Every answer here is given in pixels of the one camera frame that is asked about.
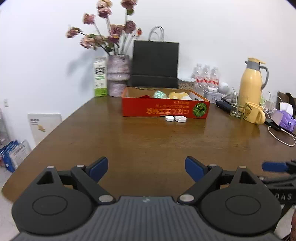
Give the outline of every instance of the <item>water bottle pack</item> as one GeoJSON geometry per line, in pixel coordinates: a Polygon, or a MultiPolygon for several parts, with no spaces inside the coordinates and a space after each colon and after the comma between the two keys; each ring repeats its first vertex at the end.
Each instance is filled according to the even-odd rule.
{"type": "Polygon", "coordinates": [[[208,87],[216,89],[218,88],[219,72],[217,67],[214,67],[212,70],[210,70],[209,65],[202,67],[201,64],[197,64],[191,77],[196,79],[194,89],[195,92],[201,96],[204,95],[204,91],[208,87]]]}

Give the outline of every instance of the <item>gray gripper base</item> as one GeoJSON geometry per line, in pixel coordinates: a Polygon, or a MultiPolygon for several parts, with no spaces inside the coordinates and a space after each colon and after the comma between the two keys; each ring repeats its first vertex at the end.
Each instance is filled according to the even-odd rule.
{"type": "Polygon", "coordinates": [[[123,196],[112,205],[98,207],[84,225],[52,236],[20,233],[14,241],[279,241],[274,234],[234,237],[205,224],[194,207],[172,197],[123,196]]]}

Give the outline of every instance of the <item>cardboard box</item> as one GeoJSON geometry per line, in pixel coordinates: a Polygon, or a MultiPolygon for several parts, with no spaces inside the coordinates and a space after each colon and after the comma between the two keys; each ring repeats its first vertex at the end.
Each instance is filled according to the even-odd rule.
{"type": "Polygon", "coordinates": [[[182,115],[187,118],[205,119],[209,107],[210,102],[206,98],[190,90],[126,87],[122,94],[122,115],[129,117],[182,115]],[[186,92],[193,100],[155,99],[153,94],[156,90],[167,96],[171,92],[186,92]]]}

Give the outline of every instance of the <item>yellow thermos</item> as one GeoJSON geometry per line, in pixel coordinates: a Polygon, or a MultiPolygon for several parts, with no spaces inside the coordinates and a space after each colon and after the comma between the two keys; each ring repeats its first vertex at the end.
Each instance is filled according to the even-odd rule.
{"type": "Polygon", "coordinates": [[[268,69],[261,65],[265,64],[264,62],[256,58],[248,58],[248,61],[245,63],[247,64],[247,68],[241,79],[238,98],[238,105],[242,108],[245,106],[246,102],[259,105],[261,92],[266,86],[269,77],[268,69]],[[264,84],[262,84],[260,69],[266,70],[266,80],[264,84]]]}

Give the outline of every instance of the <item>yellow mug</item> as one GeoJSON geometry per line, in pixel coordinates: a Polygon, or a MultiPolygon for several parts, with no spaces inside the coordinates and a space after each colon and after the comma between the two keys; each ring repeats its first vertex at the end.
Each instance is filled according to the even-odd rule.
{"type": "Polygon", "coordinates": [[[246,121],[261,125],[265,122],[265,113],[263,107],[247,102],[243,111],[243,117],[246,121]]]}

